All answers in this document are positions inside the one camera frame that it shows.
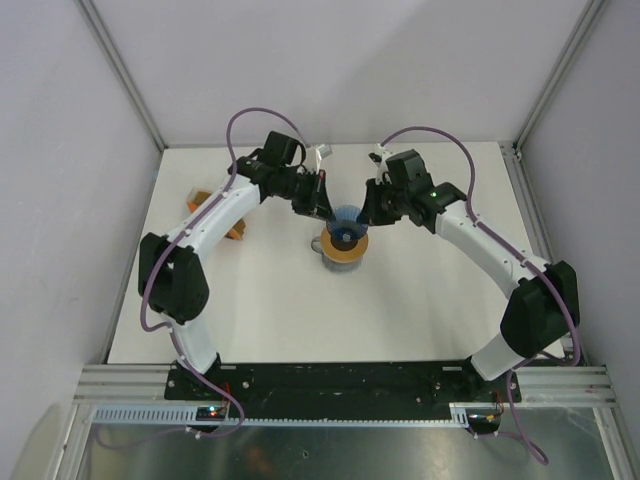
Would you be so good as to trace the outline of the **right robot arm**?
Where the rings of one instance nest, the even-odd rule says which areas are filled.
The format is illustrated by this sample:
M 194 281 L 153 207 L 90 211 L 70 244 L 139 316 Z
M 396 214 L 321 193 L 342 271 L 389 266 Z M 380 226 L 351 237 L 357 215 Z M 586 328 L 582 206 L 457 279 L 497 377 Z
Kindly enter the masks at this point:
M 577 276 L 568 263 L 552 264 L 509 243 L 472 214 L 468 196 L 457 187 L 435 184 L 417 151 L 392 154 L 377 145 L 369 157 L 377 172 L 366 182 L 359 222 L 386 226 L 408 218 L 459 249 L 508 301 L 498 333 L 470 356 L 473 369 L 461 376 L 469 399 L 486 400 L 498 377 L 564 335 L 577 335 Z

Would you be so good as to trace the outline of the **clear glass server jug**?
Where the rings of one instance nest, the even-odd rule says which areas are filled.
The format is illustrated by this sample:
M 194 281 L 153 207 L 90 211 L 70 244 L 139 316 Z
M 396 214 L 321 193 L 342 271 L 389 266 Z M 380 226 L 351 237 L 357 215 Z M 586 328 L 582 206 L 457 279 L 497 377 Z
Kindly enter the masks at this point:
M 364 236 L 357 245 L 347 251 L 333 247 L 329 237 L 318 236 L 311 241 L 311 249 L 321 256 L 324 267 L 333 273 L 348 273 L 360 267 L 368 249 L 368 237 Z

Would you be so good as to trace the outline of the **blue cone dripper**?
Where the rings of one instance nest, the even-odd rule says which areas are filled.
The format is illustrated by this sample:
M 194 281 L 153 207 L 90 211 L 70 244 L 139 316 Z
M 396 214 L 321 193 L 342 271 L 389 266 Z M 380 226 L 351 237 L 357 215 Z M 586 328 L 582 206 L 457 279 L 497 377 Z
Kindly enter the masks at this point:
M 353 249 L 364 238 L 368 225 L 359 221 L 361 209 L 342 205 L 334 210 L 335 219 L 326 223 L 330 243 L 340 251 Z

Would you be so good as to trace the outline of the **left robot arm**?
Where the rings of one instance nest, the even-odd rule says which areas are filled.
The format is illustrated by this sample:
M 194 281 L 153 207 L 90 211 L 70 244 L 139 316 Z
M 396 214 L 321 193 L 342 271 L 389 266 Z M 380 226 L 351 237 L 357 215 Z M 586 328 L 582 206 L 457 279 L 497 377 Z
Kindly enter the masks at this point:
M 179 362 L 191 369 L 185 385 L 197 398 L 210 399 L 221 387 L 220 374 L 211 369 L 217 352 L 203 318 L 210 299 L 207 257 L 234 225 L 270 197 L 289 201 L 298 215 L 333 219 L 321 167 L 331 153 L 327 144 L 307 147 L 272 131 L 262 147 L 232 159 L 222 186 L 186 220 L 164 235 L 142 238 L 140 312 L 161 315 L 157 326 L 168 329 Z

